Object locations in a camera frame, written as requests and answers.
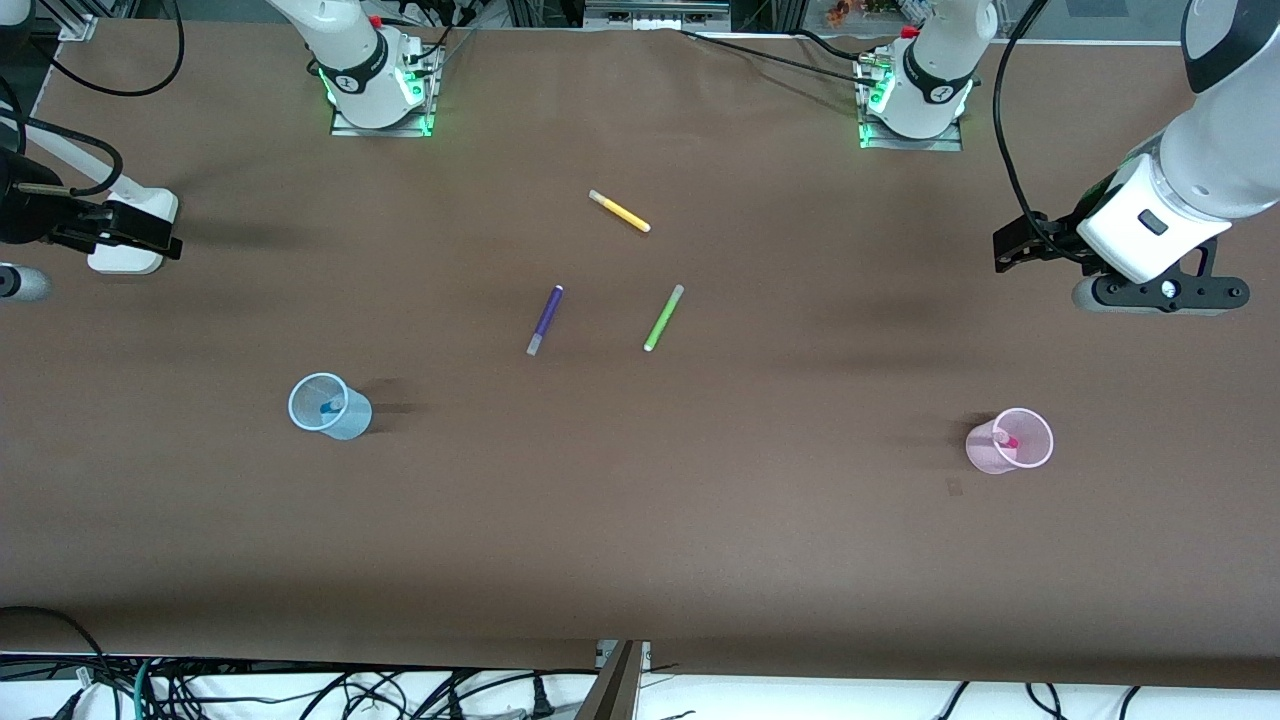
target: plastic cup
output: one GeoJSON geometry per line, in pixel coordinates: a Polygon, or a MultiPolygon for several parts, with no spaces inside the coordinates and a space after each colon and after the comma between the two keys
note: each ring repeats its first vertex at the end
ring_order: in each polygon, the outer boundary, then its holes
{"type": "Polygon", "coordinates": [[[352,439],[369,428],[374,406],[333,373],[315,373],[293,386],[289,393],[293,424],[333,439],[352,439]]]}
{"type": "Polygon", "coordinates": [[[964,443],[973,466],[988,475],[1039,468],[1053,455],[1053,430],[1039,414],[1011,407],[969,432],[964,443]],[[1010,442],[1009,438],[1018,441],[1010,442]]]}

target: translucent pink cup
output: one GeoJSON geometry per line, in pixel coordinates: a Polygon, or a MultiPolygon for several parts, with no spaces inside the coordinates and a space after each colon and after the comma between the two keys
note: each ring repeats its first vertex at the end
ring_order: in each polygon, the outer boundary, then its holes
{"type": "Polygon", "coordinates": [[[1053,430],[1039,414],[1010,407],[970,430],[964,450],[973,466],[988,475],[1029,470],[1048,462],[1053,455],[1053,430]]]}

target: yellow marker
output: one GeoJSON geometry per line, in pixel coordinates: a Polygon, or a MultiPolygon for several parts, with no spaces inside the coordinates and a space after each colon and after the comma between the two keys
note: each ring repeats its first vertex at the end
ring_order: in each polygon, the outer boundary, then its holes
{"type": "Polygon", "coordinates": [[[604,205],[604,208],[608,211],[611,211],[614,215],[622,218],[623,220],[631,223],[637,231],[640,231],[640,232],[649,232],[649,223],[646,223],[646,222],[641,220],[640,218],[635,217],[635,214],[631,213],[631,210],[627,210],[622,205],[618,205],[617,202],[609,200],[608,197],[600,195],[599,192],[595,192],[594,190],[591,191],[590,196],[591,196],[591,200],[595,200],[600,205],[604,205]]]}

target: purple marker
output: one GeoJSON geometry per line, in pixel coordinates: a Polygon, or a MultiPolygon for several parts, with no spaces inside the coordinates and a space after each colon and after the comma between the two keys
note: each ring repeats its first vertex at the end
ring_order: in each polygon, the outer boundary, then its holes
{"type": "Polygon", "coordinates": [[[559,299],[563,295],[563,287],[556,286],[552,288],[552,296],[547,299],[547,306],[543,307],[543,316],[538,319],[538,328],[534,329],[534,340],[529,341],[529,348],[525,350],[530,357],[538,355],[538,346],[543,343],[547,328],[552,327],[552,318],[556,316],[556,307],[559,306],[559,299]]]}

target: brown table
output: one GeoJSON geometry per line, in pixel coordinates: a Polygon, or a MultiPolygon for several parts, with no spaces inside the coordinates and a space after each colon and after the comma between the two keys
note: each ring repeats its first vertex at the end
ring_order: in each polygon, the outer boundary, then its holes
{"type": "MultiPolygon", "coordinates": [[[[138,86],[172,32],[63,55],[138,86]]],[[[4,249],[56,283],[0,311],[5,602],[134,652],[548,666],[644,637],[684,671],[1280,685],[1280,213],[1224,242],[1245,309],[1093,315],[1066,263],[991,270],[989,88],[961,154],[860,150],[840,81],[480,32],[435,137],[353,140],[306,59],[191,23],[159,95],[52,78],[40,117],[174,190],[187,251],[120,279],[4,249]],[[370,434],[289,423],[316,370],[370,434]],[[1053,460],[977,473],[966,429],[1018,405],[1053,460]]],[[[1174,47],[1028,46],[1006,99],[1056,213],[1190,95],[1174,47]]]]}

